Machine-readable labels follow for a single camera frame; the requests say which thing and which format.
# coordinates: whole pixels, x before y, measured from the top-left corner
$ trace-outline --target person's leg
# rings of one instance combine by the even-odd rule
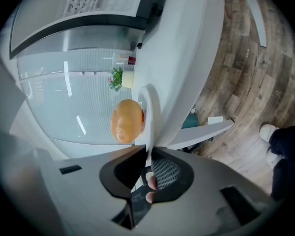
[[[295,126],[277,129],[270,140],[271,151],[283,156],[274,167],[272,197],[285,197],[295,184]]]
[[[271,197],[275,201],[286,197],[288,192],[288,162],[286,159],[281,159],[273,169],[273,182]]]
[[[272,153],[295,161],[295,126],[275,130],[269,142]]]

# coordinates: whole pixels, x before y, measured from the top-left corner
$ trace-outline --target metal grate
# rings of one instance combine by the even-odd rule
[[[165,158],[154,160],[151,169],[156,176],[159,190],[175,182],[180,174],[178,165]]]
[[[95,5],[95,10],[100,9],[102,7],[102,4],[103,4],[103,0],[97,0],[96,5]]]

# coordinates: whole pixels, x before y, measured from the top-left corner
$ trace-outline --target small potted plant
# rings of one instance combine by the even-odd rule
[[[114,68],[112,70],[112,77],[108,78],[109,87],[114,89],[115,91],[119,91],[121,88],[121,81],[122,81],[122,69],[121,68]]]
[[[123,71],[121,68],[112,70],[112,77],[108,78],[109,86],[115,91],[119,91],[121,87],[131,89],[133,86],[133,71]]]

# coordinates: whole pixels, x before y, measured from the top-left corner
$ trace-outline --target hand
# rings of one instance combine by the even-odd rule
[[[148,186],[151,188],[151,189],[153,189],[153,190],[155,190],[155,191],[157,191],[158,189],[157,189],[157,180],[156,180],[156,176],[151,176],[150,178],[149,178],[149,180],[147,181],[147,184],[148,184]],[[155,191],[152,191],[152,192],[149,192],[149,193],[147,193],[147,195],[146,195],[146,200],[150,203],[150,204],[152,204],[153,203],[153,197],[154,197],[154,195],[155,195]]]

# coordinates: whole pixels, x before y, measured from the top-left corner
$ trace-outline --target white appliance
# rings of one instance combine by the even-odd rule
[[[10,58],[81,48],[134,51],[152,8],[154,0],[23,0]]]

